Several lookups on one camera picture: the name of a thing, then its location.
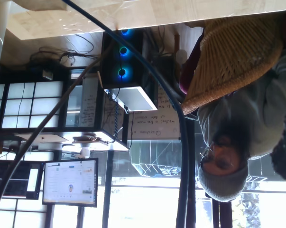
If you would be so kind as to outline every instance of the blue led light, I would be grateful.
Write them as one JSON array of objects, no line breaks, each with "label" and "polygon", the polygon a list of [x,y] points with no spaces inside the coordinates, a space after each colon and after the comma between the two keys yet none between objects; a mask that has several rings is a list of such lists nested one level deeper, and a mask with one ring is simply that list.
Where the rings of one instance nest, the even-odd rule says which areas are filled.
[{"label": "blue led light", "polygon": [[127,38],[132,37],[134,30],[133,29],[124,29],[124,30],[121,30],[120,32],[121,32],[122,36],[127,39]]},{"label": "blue led light", "polygon": [[120,55],[121,56],[127,56],[129,53],[128,49],[126,47],[121,47],[120,48]]},{"label": "blue led light", "polygon": [[129,72],[126,68],[122,68],[118,71],[118,77],[120,79],[126,79],[129,75]]},{"label": "blue led light", "polygon": [[130,34],[130,29],[123,29],[120,31],[124,36],[129,35]]}]

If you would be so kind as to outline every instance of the curved black cable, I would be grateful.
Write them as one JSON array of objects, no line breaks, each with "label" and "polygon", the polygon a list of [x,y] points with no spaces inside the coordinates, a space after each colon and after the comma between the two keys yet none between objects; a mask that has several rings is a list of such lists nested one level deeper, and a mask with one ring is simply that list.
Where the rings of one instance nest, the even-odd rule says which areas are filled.
[{"label": "curved black cable", "polygon": [[150,73],[154,76],[154,78],[158,80],[163,90],[167,93],[172,104],[175,106],[175,110],[177,112],[180,123],[180,132],[182,141],[182,173],[181,173],[181,184],[179,193],[179,204],[176,217],[176,227],[184,228],[186,224],[187,199],[188,199],[189,148],[188,148],[188,138],[187,138],[185,118],[179,102],[173,97],[163,77],[156,72],[156,70],[151,66],[151,64],[144,57],[142,57],[142,55],[130,43],[128,43],[122,37],[112,32],[110,28],[105,26],[95,17],[90,15],[88,12],[86,12],[85,10],[83,10],[70,0],[63,0],[63,2],[65,2],[67,5],[69,5],[70,7],[72,7],[73,9],[84,15],[86,18],[88,18],[90,21],[92,21],[94,24],[99,26],[101,29],[107,32],[108,35],[110,35],[114,40],[116,40],[117,42],[121,43],[126,48],[128,48],[133,53],[133,55],[150,71]]}]

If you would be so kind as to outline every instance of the desk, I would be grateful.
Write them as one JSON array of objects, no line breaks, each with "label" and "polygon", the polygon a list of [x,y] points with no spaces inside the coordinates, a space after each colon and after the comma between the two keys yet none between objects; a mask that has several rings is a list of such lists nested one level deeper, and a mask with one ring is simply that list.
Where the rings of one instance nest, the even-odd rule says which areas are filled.
[{"label": "desk", "polygon": [[[130,29],[286,10],[286,0],[75,0],[111,29]],[[77,11],[24,11],[9,16],[19,39],[101,31]]]}]

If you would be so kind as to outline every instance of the person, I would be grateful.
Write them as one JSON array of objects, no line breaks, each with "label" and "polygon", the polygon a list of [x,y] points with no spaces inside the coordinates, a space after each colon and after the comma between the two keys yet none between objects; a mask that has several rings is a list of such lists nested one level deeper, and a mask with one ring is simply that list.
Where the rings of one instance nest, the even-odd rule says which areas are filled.
[{"label": "person", "polygon": [[258,80],[198,109],[207,148],[198,169],[199,182],[215,200],[240,195],[248,159],[258,159],[277,145],[286,115],[286,49]]}]

